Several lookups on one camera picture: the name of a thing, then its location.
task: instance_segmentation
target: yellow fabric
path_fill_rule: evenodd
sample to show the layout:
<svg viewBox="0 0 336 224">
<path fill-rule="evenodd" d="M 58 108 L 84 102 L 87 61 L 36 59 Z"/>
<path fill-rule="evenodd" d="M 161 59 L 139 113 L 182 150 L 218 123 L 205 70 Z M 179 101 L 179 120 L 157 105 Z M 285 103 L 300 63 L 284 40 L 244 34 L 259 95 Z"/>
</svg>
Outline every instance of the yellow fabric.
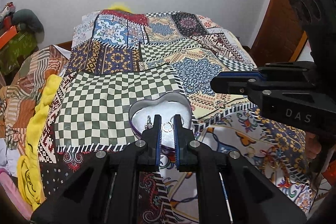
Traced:
<svg viewBox="0 0 336 224">
<path fill-rule="evenodd" d="M 109 7 L 109 10 L 119 10 L 119 11 L 132 13 L 131 10 L 127 6 L 125 6 L 123 3 L 113 3 Z"/>
<path fill-rule="evenodd" d="M 18 188 L 22 198 L 33 210 L 43 202 L 42 183 L 37 146 L 47 120 L 49 105 L 55 97 L 62 78 L 50 75 L 42 92 L 41 101 L 35 107 L 35 115 L 29 120 L 26 131 L 26 155 L 17 162 Z"/>
</svg>

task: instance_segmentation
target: purple rim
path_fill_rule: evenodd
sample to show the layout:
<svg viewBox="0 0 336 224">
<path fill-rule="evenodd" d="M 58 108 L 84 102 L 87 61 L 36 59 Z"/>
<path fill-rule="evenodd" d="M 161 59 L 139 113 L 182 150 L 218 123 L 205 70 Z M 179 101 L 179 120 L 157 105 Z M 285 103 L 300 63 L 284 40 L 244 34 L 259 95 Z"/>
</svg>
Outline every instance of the purple rim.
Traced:
<svg viewBox="0 0 336 224">
<path fill-rule="evenodd" d="M 134 106 L 136 103 L 138 103 L 138 102 L 140 102 L 140 101 L 156 101 L 156 100 L 159 100 L 160 98 L 164 97 L 165 95 L 167 95 L 167 94 L 169 94 L 169 93 L 176 93 L 176 94 L 182 95 L 184 98 L 186 98 L 186 96 L 184 96 L 184 95 L 181 94 L 181 93 L 171 91 L 171 92 L 167 92 L 167 93 L 165 93 L 164 95 L 161 95 L 161 96 L 160 96 L 159 98 L 157 98 L 157 99 L 141 99 L 141 100 L 138 100 L 138 101 L 136 101 L 135 103 L 133 103 L 133 104 L 130 106 L 129 109 L 131 109 L 132 106 Z M 191 107 L 190 107 L 190 103 L 189 103 L 189 109 L 190 109 L 190 114 L 191 114 L 191 116 L 192 116 L 193 113 L 192 113 L 192 110 L 191 110 Z M 128 120 L 129 120 L 129 123 L 130 123 L 130 125 L 131 125 L 131 129 L 132 129 L 133 133 L 134 133 L 136 136 L 138 136 L 139 138 L 141 138 L 142 133 L 140 133 L 140 132 L 135 128 L 135 126 L 133 125 L 133 123 L 132 123 L 132 117 L 130 117 L 129 110 L 128 110 Z M 171 148 L 171 147 L 166 146 L 166 145 L 163 145 L 163 144 L 161 144 L 161 147 L 162 147 L 163 149 L 165 149 L 165 150 L 168 150 L 168 151 L 171 151 L 171 152 L 175 152 L 175 148 Z"/>
</svg>

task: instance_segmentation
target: wooden door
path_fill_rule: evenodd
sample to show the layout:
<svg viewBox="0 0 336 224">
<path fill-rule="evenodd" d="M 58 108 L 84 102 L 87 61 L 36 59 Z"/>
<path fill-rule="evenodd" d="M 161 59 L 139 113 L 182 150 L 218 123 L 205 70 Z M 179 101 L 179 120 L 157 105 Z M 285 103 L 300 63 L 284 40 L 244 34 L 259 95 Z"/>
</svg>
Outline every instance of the wooden door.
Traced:
<svg viewBox="0 0 336 224">
<path fill-rule="evenodd" d="M 257 66 L 288 62 L 302 35 L 303 31 L 289 1 L 270 0 L 250 55 Z"/>
</svg>

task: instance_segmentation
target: silver screw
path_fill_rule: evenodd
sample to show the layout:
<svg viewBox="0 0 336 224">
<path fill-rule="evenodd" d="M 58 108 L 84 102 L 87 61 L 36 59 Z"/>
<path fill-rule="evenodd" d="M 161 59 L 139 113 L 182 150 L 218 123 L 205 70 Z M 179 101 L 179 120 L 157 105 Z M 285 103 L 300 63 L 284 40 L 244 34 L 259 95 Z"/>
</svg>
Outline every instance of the silver screw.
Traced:
<svg viewBox="0 0 336 224">
<path fill-rule="evenodd" d="M 195 148 L 200 146 L 199 141 L 191 141 L 189 144 L 190 144 L 191 147 L 195 147 Z"/>
<path fill-rule="evenodd" d="M 143 147 L 143 146 L 146 145 L 146 142 L 145 142 L 144 140 L 137 140 L 137 141 L 135 142 L 135 145 L 136 145 L 137 147 Z"/>
<path fill-rule="evenodd" d="M 97 158 L 99 158 L 99 159 L 102 159 L 102 158 L 104 158 L 106 156 L 106 152 L 105 151 L 98 151 L 97 153 L 96 153 L 96 157 Z"/>
<path fill-rule="evenodd" d="M 272 92 L 270 90 L 263 90 L 262 93 L 264 95 L 270 95 Z"/>
<path fill-rule="evenodd" d="M 240 157 L 240 153 L 238 151 L 231 151 L 229 155 L 233 159 L 238 159 Z"/>
</svg>

